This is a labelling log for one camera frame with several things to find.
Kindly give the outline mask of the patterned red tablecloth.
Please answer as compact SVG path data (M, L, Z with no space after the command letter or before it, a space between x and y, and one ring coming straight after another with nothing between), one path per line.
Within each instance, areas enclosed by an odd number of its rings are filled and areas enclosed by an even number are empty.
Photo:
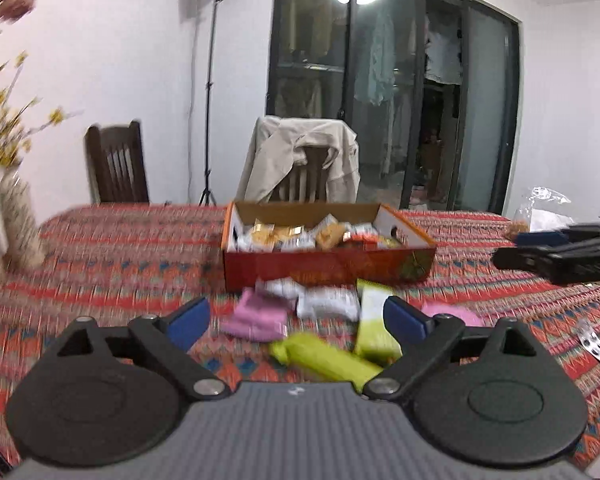
M0 290L0 451L19 457L4 423L6 402L52 340L78 315L123 325L143 313L167 314L205 296L215 321L235 297L224 285L222 208L85 206L46 221L46 258L31 273L10 272ZM402 290L414 306L460 304L492 324L502 316L526 322L558 359L588 402L588 428L574 457L600 460L600 361L580 345L577 322L600 330L600 284L555 287L492 266L508 221L496 214L412 211L438 244L426 282Z

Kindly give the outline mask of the black light stand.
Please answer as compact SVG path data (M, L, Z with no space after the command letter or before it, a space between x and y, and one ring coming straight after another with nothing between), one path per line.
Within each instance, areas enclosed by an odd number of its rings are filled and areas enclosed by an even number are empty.
M211 0L211 18L209 32L209 47L207 58L207 76L204 86L204 188L198 202L199 206L215 205L216 200L211 189L211 100L213 89L213 63L216 37L216 21L218 20L218 7L222 0Z

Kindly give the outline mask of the small pink packet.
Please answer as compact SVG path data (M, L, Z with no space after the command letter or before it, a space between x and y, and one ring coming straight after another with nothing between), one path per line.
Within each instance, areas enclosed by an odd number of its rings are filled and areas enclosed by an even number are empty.
M436 315L448 314L462 320L466 326L482 327L484 323L474 312L463 306L453 306L443 302L427 302L422 305L422 313L433 318Z

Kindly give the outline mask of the orange cardboard box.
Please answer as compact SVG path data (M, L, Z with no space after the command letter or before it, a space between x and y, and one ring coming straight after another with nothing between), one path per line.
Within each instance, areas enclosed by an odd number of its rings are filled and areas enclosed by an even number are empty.
M269 244L257 250L239 243L257 221L273 228L302 226L309 231L329 216L350 226L370 224L394 245L340 240L331 248L316 245L285 250ZM228 206L222 235L225 287L229 292L280 278L291 278L306 286L349 285L357 280L417 283L428 278L436 251L437 243L431 236L383 204L234 202Z

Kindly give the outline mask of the yellow flower branches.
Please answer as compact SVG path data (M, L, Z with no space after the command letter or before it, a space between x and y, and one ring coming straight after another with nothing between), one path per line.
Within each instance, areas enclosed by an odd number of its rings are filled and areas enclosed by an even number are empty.
M18 167L22 156L28 154L32 148L33 137L52 127L58 127L69 119L79 115L79 112L67 112L61 106L55 107L48 114L46 121L36 127L27 127L24 115L30 108L41 103L36 96L23 106L12 106L9 103L12 92L21 76L26 64L28 54L22 51L14 61L14 76L6 87L0 87L0 168L7 170ZM8 67L7 63L0 65L0 75Z

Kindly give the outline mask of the pink snack packet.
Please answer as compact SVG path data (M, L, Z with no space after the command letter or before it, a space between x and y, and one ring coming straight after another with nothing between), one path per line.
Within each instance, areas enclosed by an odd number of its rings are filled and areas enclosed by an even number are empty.
M220 324L224 334L255 342L272 342L288 336L288 318L294 303L286 298L245 288L233 313Z

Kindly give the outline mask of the clear bag with purple pack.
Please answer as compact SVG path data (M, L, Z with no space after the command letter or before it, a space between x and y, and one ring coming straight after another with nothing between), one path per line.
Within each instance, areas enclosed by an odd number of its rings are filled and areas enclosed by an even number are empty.
M546 186L532 186L522 194L519 207L505 231L511 242L521 233L555 231L574 223L569 197Z

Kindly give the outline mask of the green snack packet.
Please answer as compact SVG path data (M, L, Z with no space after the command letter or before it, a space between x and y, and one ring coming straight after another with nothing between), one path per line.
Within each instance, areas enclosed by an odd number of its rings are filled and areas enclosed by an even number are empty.
M294 333L268 346L279 364L298 367L326 382L350 382L358 393L384 369L354 353L331 346L312 333Z
M382 366L400 359L400 344L386 330L384 323L384 304L393 296L393 290L364 280L358 280L356 288L361 310L353 353Z

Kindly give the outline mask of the white grey snack packet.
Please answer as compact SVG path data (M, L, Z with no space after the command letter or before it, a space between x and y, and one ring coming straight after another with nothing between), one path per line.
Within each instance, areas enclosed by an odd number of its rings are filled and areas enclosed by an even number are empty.
M360 315L358 294L345 287L306 288L299 296L298 318L343 318L356 322Z

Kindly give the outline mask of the dark glass sliding door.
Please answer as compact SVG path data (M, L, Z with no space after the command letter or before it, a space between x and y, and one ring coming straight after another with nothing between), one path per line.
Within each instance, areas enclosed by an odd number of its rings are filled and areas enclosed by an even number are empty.
M519 26L477 0L274 0L268 114L346 122L362 202L505 206Z

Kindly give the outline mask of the chair with beige jacket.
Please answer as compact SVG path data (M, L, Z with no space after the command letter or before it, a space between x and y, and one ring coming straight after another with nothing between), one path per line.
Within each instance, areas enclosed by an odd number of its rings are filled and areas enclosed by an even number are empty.
M360 185L356 133L339 119L271 115L258 118L254 125L236 198L247 202L269 200L291 170L306 166L310 148L326 151L322 163L326 200L355 202Z

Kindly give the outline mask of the floral ceramic vase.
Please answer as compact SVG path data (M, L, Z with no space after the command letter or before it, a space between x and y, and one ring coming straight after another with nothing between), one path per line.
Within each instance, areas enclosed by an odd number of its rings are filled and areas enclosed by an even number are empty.
M10 263L23 271L34 271L42 266L45 252L32 209L30 188L17 166L7 168L1 178L0 211Z

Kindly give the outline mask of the dark wooden chair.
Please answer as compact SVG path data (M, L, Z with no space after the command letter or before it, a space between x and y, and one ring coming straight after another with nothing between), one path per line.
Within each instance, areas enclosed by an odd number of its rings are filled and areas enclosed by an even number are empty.
M101 127L85 133L88 166L101 203L148 204L140 122Z

